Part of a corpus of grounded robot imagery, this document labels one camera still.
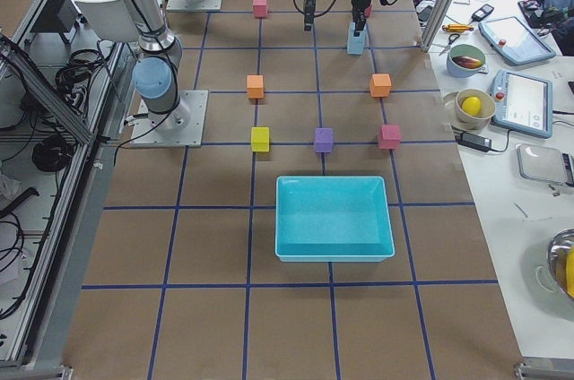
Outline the yellow lemon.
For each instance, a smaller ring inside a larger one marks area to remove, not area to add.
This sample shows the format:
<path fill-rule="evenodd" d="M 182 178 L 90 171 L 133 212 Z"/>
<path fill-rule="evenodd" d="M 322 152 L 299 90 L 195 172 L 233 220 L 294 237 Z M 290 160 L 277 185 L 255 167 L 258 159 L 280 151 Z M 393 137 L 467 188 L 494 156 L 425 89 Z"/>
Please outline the yellow lemon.
<path fill-rule="evenodd" d="M 476 117 L 479 115 L 482 109 L 482 101 L 477 96 L 469 96 L 463 99 L 461 102 L 461 109 L 471 117 Z"/>

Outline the light blue block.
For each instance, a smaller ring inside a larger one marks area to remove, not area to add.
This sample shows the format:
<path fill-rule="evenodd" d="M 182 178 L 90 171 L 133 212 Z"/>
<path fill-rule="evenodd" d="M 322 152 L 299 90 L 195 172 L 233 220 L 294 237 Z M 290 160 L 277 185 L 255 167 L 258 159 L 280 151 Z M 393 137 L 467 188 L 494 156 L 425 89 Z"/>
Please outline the light blue block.
<path fill-rule="evenodd" d="M 348 39 L 350 41 L 365 40 L 366 39 L 366 30 L 365 29 L 357 30 L 356 29 L 356 23 L 350 22 L 349 23 L 349 29 L 348 29 Z"/>
<path fill-rule="evenodd" d="M 364 51 L 365 43 L 364 37 L 351 36 L 347 40 L 347 53 L 351 56 L 360 56 Z"/>

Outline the purple block right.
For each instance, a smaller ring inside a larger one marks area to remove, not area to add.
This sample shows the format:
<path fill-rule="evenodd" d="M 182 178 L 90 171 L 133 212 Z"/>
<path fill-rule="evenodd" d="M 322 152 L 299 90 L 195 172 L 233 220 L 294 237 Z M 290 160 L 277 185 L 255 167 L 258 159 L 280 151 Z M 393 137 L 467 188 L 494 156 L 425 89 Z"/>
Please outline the purple block right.
<path fill-rule="evenodd" d="M 314 133 L 315 153 L 329 153 L 334 148 L 334 130 L 329 127 L 318 127 Z"/>

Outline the teach pendant far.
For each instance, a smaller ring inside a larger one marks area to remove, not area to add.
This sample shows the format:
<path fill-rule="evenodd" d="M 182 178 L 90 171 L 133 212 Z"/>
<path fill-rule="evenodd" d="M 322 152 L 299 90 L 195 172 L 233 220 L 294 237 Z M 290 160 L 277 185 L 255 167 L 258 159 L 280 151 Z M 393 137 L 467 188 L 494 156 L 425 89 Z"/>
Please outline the teach pendant far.
<path fill-rule="evenodd" d="M 527 65 L 556 56 L 517 16 L 479 22 L 479 31 L 492 47 L 510 64 Z"/>

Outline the pink block far right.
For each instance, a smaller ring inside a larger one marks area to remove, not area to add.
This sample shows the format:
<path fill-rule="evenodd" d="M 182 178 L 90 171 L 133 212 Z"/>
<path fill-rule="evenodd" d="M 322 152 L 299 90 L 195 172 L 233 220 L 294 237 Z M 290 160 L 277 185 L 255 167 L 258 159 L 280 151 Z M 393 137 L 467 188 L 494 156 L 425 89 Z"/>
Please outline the pink block far right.
<path fill-rule="evenodd" d="M 402 141 L 399 125 L 381 125 L 378 130 L 378 147 L 381 150 L 394 150 Z"/>

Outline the teach pendant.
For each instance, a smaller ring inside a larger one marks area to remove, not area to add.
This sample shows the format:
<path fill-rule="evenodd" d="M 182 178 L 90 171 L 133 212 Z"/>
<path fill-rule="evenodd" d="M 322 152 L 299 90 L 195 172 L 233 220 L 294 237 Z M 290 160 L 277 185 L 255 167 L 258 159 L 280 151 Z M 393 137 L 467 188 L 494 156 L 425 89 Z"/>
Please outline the teach pendant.
<path fill-rule="evenodd" d="M 479 22 L 479 31 L 492 47 L 510 64 L 527 65 L 556 56 L 517 16 Z"/>
<path fill-rule="evenodd" d="M 491 83 L 495 104 L 491 123 L 533 137 L 552 136 L 553 86 L 548 80 L 500 70 Z"/>

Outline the magenta block near left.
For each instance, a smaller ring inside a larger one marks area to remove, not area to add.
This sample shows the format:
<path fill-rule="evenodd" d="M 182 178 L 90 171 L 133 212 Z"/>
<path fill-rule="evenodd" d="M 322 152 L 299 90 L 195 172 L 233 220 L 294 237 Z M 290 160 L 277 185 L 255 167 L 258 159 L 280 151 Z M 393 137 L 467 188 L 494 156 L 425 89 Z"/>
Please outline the magenta block near left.
<path fill-rule="evenodd" d="M 252 13 L 256 19 L 265 19 L 268 12 L 268 0 L 252 0 Z"/>

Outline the white chair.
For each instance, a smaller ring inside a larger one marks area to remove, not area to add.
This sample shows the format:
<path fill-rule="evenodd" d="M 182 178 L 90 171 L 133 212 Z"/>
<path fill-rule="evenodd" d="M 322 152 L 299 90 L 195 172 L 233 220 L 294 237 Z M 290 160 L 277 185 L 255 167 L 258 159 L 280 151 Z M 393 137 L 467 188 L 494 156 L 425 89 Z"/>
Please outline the white chair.
<path fill-rule="evenodd" d="M 122 0 L 74 0 L 99 39 L 134 43 L 139 31 Z"/>

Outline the teach pendant near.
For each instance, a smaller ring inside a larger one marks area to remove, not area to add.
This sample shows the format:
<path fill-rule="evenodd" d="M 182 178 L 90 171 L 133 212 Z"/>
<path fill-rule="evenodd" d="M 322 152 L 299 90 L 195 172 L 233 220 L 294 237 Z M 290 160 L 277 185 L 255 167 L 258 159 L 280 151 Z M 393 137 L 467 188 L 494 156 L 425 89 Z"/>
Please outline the teach pendant near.
<path fill-rule="evenodd" d="M 500 70 L 491 83 L 495 104 L 491 123 L 533 137 L 552 136 L 553 86 L 548 80 Z"/>

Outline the beige bowl with lemon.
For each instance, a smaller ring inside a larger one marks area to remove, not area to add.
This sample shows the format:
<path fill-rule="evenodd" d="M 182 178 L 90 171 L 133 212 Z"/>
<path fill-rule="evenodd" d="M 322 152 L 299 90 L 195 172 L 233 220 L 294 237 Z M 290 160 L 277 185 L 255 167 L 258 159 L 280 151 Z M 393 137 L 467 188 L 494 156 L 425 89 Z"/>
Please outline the beige bowl with lemon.
<path fill-rule="evenodd" d="M 496 111 L 494 100 L 477 89 L 451 92 L 443 98 L 450 124 L 460 130 L 479 130 L 486 127 Z"/>

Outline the metal bowl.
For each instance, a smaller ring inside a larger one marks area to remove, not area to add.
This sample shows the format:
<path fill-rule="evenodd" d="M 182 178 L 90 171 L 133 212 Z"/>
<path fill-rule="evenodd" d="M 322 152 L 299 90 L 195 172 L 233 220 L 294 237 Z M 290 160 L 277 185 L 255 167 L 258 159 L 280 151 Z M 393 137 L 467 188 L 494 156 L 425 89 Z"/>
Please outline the metal bowl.
<path fill-rule="evenodd" d="M 573 304 L 573 229 L 552 237 L 544 264 L 535 268 L 535 279 L 545 291 L 560 294 Z"/>

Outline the orange block near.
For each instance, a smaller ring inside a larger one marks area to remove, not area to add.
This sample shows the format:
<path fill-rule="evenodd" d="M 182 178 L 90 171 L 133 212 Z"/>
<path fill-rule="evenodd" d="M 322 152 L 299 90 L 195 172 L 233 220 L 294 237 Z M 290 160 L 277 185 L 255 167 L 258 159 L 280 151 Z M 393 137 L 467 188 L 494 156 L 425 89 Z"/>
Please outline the orange block near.
<path fill-rule="evenodd" d="M 264 76 L 248 74 L 246 79 L 246 92 L 249 99 L 262 99 L 265 96 Z"/>

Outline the yellow foam block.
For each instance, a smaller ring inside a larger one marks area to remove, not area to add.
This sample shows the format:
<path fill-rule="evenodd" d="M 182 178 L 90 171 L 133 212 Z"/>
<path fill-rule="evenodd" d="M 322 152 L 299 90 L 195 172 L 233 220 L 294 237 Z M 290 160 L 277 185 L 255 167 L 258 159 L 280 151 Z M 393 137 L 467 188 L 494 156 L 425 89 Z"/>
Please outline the yellow foam block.
<path fill-rule="evenodd" d="M 268 126 L 253 126 L 250 133 L 250 146 L 253 152 L 269 152 L 270 128 Z"/>

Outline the green bowl with fruit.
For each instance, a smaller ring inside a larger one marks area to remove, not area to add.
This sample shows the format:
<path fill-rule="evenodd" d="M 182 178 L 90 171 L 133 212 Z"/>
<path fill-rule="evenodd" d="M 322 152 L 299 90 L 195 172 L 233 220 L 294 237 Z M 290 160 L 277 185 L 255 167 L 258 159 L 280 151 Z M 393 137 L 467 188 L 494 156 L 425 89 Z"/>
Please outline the green bowl with fruit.
<path fill-rule="evenodd" d="M 470 44 L 453 46 L 447 53 L 446 67 L 450 76 L 468 78 L 485 65 L 486 56 L 478 47 Z"/>

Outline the cyan plastic bin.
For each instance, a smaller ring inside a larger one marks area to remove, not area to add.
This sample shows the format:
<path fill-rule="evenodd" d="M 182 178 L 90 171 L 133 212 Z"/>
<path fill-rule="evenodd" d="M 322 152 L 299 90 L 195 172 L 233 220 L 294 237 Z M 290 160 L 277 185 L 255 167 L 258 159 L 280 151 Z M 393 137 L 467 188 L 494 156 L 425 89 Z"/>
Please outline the cyan plastic bin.
<path fill-rule="evenodd" d="M 278 177 L 274 248 L 283 262 L 378 263 L 393 257 L 384 178 Z"/>

